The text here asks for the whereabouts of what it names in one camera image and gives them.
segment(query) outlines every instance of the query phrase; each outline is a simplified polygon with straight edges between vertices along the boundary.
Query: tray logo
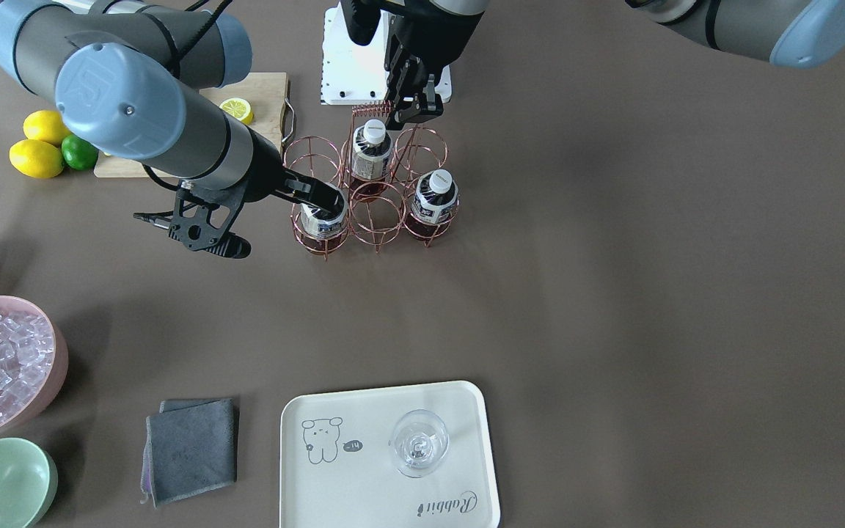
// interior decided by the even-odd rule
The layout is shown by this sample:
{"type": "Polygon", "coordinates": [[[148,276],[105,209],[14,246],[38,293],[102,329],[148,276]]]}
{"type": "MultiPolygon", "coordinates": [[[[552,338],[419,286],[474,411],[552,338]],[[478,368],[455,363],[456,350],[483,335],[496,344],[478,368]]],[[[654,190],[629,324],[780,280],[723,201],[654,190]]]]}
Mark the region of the tray logo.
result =
{"type": "MultiPolygon", "coordinates": [[[[302,441],[312,465],[332,463],[338,459],[338,441],[341,440],[342,417],[318,418],[302,421],[302,441]]],[[[363,442],[352,440],[341,445],[346,453],[356,453],[363,448],[363,442]]]]}
{"type": "Polygon", "coordinates": [[[465,491],[463,494],[459,495],[459,498],[457,499],[438,502],[420,502],[419,508],[416,509],[416,517],[423,517],[423,514],[425,513],[430,515],[450,514],[452,512],[460,514],[469,513],[469,511],[475,509],[477,505],[478,495],[476,495],[474,491],[465,491]]]}

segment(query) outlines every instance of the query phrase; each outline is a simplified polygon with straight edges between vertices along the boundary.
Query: cable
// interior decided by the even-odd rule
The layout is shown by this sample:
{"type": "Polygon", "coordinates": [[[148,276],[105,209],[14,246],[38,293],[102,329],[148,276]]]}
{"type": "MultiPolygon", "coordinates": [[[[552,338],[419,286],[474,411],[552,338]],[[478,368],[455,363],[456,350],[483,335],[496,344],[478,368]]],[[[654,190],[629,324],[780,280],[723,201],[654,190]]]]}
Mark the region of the cable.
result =
{"type": "Polygon", "coordinates": [[[201,26],[201,29],[198,29],[197,33],[194,34],[194,37],[192,37],[191,40],[189,40],[188,43],[181,48],[181,51],[178,51],[178,57],[175,57],[175,61],[181,62],[181,60],[187,56],[189,51],[194,49],[197,43],[200,43],[201,39],[208,33],[208,30],[217,23],[217,18],[221,16],[221,13],[223,13],[224,10],[227,9],[227,6],[229,6],[229,4],[233,1],[234,0],[224,0],[221,2],[220,6],[214,10],[214,13],[211,13],[211,17],[204,23],[204,26],[201,26]]]}
{"type": "Polygon", "coordinates": [[[148,178],[150,178],[150,180],[154,181],[154,183],[161,185],[161,187],[164,187],[165,189],[168,189],[169,191],[177,191],[178,190],[178,185],[173,185],[171,183],[168,183],[167,181],[162,180],[160,177],[158,177],[157,174],[155,174],[155,171],[152,170],[152,167],[143,164],[142,168],[143,168],[143,170],[145,170],[145,174],[148,175],[148,178]]]}
{"type": "Polygon", "coordinates": [[[191,4],[191,6],[188,7],[188,9],[185,10],[185,11],[195,11],[195,10],[198,9],[198,7],[201,7],[201,6],[204,6],[204,4],[207,4],[208,1],[209,0],[198,0],[197,2],[194,2],[193,4],[191,4]]]}
{"type": "MultiPolygon", "coordinates": [[[[188,43],[185,44],[184,47],[178,51],[178,55],[173,57],[173,63],[175,63],[176,65],[178,63],[181,63],[181,60],[185,56],[187,56],[188,52],[191,51],[194,46],[197,46],[197,43],[200,43],[201,39],[205,36],[205,34],[207,34],[208,31],[211,30],[211,27],[213,27],[214,24],[217,23],[217,18],[221,16],[221,13],[223,13],[224,10],[227,9],[227,6],[229,6],[231,2],[233,2],[233,0],[224,0],[221,2],[221,4],[219,4],[217,9],[214,10],[214,13],[211,13],[211,16],[208,18],[208,21],[204,23],[204,26],[201,26],[201,28],[197,30],[197,33],[195,33],[194,36],[191,37],[191,40],[189,40],[188,43]]],[[[188,7],[188,9],[185,11],[197,10],[198,7],[204,6],[204,4],[207,3],[208,0],[198,0],[190,7],[188,7]]],[[[148,166],[147,164],[143,164],[142,168],[143,170],[145,170],[145,174],[147,174],[150,180],[154,181],[154,183],[161,185],[161,187],[164,187],[169,191],[178,190],[178,185],[173,185],[171,183],[163,181],[160,177],[158,177],[157,174],[155,174],[155,171],[152,170],[152,167],[148,166]]]]}

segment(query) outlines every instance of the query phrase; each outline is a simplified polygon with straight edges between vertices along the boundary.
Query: bottle cap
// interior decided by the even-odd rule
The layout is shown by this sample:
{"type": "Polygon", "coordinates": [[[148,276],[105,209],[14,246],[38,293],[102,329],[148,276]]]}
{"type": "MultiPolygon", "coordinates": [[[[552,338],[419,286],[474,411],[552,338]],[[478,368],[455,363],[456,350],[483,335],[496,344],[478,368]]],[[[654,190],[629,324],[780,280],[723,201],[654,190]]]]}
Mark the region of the bottle cap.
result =
{"type": "Polygon", "coordinates": [[[381,144],[383,138],[387,137],[387,127],[381,120],[370,120],[363,127],[363,136],[370,144],[381,144]]]}
{"type": "Polygon", "coordinates": [[[445,169],[436,169],[429,173],[429,188],[433,193],[446,194],[452,189],[452,173],[445,169]]]}

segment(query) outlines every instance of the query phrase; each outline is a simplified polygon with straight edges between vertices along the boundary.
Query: copper wire rack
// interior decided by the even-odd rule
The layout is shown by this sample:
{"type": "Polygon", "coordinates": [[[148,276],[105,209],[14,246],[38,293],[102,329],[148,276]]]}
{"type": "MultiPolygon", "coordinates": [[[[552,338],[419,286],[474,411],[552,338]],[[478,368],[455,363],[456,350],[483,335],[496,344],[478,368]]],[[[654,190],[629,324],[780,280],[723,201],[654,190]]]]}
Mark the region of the copper wire rack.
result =
{"type": "Polygon", "coordinates": [[[328,260],[329,254],[338,250],[349,235],[372,246],[373,251],[396,240],[402,230],[429,247],[435,238],[445,234],[458,213],[453,208],[449,218],[434,225],[431,233],[415,232],[406,223],[409,204],[413,200],[416,183],[420,177],[437,168],[442,168],[449,157],[446,141],[436,131],[416,125],[403,130],[393,142],[393,155],[383,181],[365,181],[349,185],[352,138],[359,127],[359,118],[388,117],[392,105],[383,103],[362,104],[352,108],[348,136],[338,150],[335,145],[319,136],[302,137],[286,148],[284,163],[287,168],[331,183],[345,192],[348,197],[348,211],[345,214],[345,228],[342,235],[321,240],[309,235],[301,227],[301,206],[292,207],[290,219],[296,241],[312,254],[328,260]],[[370,187],[375,187],[375,197],[355,199],[356,195],[366,197],[370,187]]]}

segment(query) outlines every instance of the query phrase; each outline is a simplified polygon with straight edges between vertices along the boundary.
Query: clear glass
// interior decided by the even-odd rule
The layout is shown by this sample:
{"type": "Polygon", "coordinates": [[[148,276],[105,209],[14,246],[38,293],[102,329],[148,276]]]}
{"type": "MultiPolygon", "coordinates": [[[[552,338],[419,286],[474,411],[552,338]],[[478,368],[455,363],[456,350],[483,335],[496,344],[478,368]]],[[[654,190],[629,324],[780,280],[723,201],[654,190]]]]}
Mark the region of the clear glass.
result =
{"type": "Polygon", "coordinates": [[[425,477],[439,468],[449,451],[449,431],[435,412],[417,408],[396,423],[389,445],[396,469],[410,478],[425,477]]]}

